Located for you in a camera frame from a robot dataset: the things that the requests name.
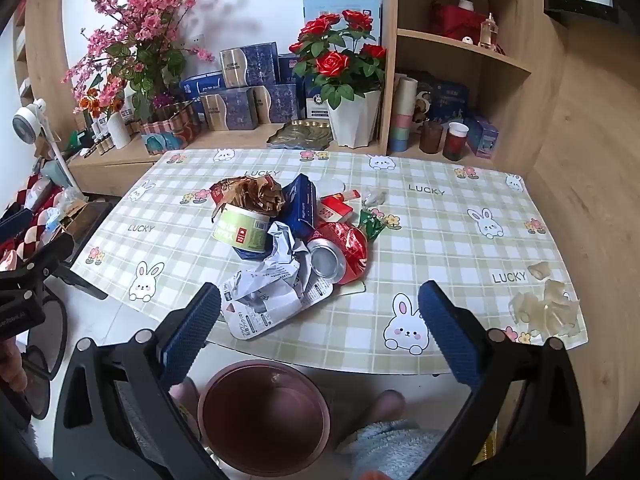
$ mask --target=brown glass cup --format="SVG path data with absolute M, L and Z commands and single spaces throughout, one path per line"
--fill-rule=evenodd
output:
M 438 153 L 442 138 L 442 124 L 427 121 L 420 130 L 420 149 L 425 153 Z

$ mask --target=table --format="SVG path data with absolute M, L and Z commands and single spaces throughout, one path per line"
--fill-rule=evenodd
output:
M 203 282 L 222 283 L 255 262 L 211 237 L 214 204 L 206 190 L 230 176 L 271 174 L 282 185 L 305 173 L 341 180 L 347 189 L 388 192 L 373 213 L 389 227 L 372 243 L 366 291 L 331 297 L 285 326 L 240 341 L 221 320 L 209 339 L 279 361 L 377 374 L 449 371 L 425 330 L 411 345 L 396 341 L 396 324 L 418 335 L 417 291 L 438 282 L 456 306 L 521 342 L 541 344 L 514 323 L 517 292 L 542 297 L 543 282 L 526 267 L 549 261 L 551 278 L 575 291 L 562 257 L 521 179 L 492 170 L 409 158 L 294 150 L 187 150 L 163 155 L 114 208 L 72 270 L 116 300 L 155 318 L 185 306 Z M 141 262 L 148 301 L 130 300 Z M 582 314 L 567 348 L 588 341 Z

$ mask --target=floor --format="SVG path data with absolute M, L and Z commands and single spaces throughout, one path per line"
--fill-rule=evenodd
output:
M 88 294 L 49 278 L 47 285 L 63 300 L 68 311 L 69 336 L 65 361 L 52 383 L 51 406 L 44 420 L 34 420 L 41 457 L 52 455 L 53 427 L 60 387 L 68 358 L 76 342 L 90 337 L 98 344 L 116 344 L 129 340 L 137 330 L 155 328 L 158 322 L 112 298 L 96 300 Z M 190 377 L 200 391 L 221 368 L 252 357 L 219 345 L 203 348 L 190 370 Z M 327 398 L 332 411 L 332 425 L 339 427 L 361 410 L 368 400 L 387 389 L 400 391 L 407 399 L 406 417 L 423 428 L 445 430 L 454 420 L 468 396 L 468 388 L 458 384 L 451 374 L 433 376 L 380 376 L 332 372 L 298 367 L 311 377 Z M 223 465 L 231 480 L 247 480 L 249 475 Z M 344 457 L 327 451 L 319 461 L 291 479 L 347 478 L 348 463 Z

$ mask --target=red basket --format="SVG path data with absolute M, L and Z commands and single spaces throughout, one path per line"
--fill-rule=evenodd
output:
M 443 5 L 438 3 L 438 0 L 433 0 L 429 6 L 428 32 L 459 41 L 469 36 L 477 45 L 480 41 L 480 26 L 484 20 L 486 16 L 479 12 L 455 5 Z

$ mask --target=blue gripper pad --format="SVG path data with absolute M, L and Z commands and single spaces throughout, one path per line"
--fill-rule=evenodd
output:
M 187 376 L 218 320 L 220 303 L 220 291 L 212 283 L 202 285 L 189 302 L 184 319 L 160 351 L 160 362 L 164 368 L 160 384 L 166 391 Z
M 482 381 L 477 343 L 478 336 L 484 337 L 482 325 L 468 310 L 456 308 L 434 281 L 423 283 L 420 287 L 418 310 L 435 337 L 453 376 L 459 383 L 467 384 L 472 391 L 477 390 Z M 469 326 L 473 329 L 472 333 L 469 333 Z

